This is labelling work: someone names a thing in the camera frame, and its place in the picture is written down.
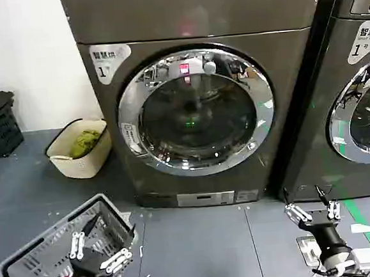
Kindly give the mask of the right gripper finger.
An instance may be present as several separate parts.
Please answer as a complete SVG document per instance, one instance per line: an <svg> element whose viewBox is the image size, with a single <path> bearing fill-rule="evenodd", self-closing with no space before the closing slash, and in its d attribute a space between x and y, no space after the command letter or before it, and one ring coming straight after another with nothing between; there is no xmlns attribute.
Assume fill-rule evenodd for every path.
<svg viewBox="0 0 370 277"><path fill-rule="evenodd" d="M340 203L337 201L332 201L327 198L327 194L325 191L319 186L316 185L315 189L317 190L318 197L321 200L321 202L326 206L327 208L327 217L331 221L340 220L341 219L341 206Z"/></svg>
<svg viewBox="0 0 370 277"><path fill-rule="evenodd" d="M284 211L287 217L289 217L290 220L296 225L302 222L310 223L312 221L312 216L306 213L304 209L300 208L298 205L290 201L289 192L285 187L282 189L282 192L285 200Z"/></svg>

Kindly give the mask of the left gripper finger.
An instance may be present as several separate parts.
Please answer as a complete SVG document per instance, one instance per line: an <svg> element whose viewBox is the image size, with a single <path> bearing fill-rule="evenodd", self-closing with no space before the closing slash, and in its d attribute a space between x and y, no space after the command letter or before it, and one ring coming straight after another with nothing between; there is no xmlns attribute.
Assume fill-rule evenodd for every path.
<svg viewBox="0 0 370 277"><path fill-rule="evenodd" d="M98 226L98 252L100 274L116 276L133 261L133 245L138 241L136 224L129 225L129 230L120 225Z"/></svg>
<svg viewBox="0 0 370 277"><path fill-rule="evenodd" d="M86 222L86 224L82 227L82 229L79 232L77 231L73 232L69 253L70 260L83 259L85 238L90 235L99 217L100 214L96 214L94 217L92 217L89 221Z"/></svg>

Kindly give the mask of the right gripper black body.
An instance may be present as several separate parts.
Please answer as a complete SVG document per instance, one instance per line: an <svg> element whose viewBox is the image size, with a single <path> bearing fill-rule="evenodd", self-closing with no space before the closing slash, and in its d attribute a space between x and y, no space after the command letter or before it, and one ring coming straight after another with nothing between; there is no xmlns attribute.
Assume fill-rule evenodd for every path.
<svg viewBox="0 0 370 277"><path fill-rule="evenodd" d="M321 250L320 260L340 254L348 253L346 242L340 238L336 227L339 224L337 219L329 219L327 210L311 210L312 219L309 221L300 220L299 228L313 235Z"/></svg>

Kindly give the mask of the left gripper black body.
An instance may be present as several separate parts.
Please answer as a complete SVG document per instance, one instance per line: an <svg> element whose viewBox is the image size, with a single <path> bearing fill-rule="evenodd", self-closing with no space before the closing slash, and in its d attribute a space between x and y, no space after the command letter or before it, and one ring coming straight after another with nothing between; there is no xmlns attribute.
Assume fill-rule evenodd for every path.
<svg viewBox="0 0 370 277"><path fill-rule="evenodd" d="M102 262L108 259L107 255L94 249L83 249L83 257L70 259L73 275L71 277L110 277L105 269L101 269Z"/></svg>

